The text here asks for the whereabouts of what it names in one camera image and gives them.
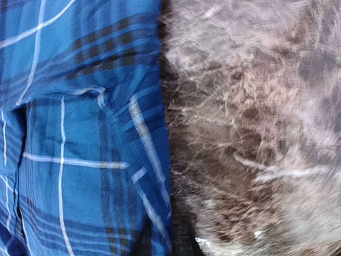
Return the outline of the blue plaid long sleeve shirt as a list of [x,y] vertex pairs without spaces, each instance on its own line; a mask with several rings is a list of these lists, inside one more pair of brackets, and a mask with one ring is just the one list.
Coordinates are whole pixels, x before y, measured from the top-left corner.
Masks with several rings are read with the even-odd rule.
[[1,255],[170,255],[161,1],[1,1]]

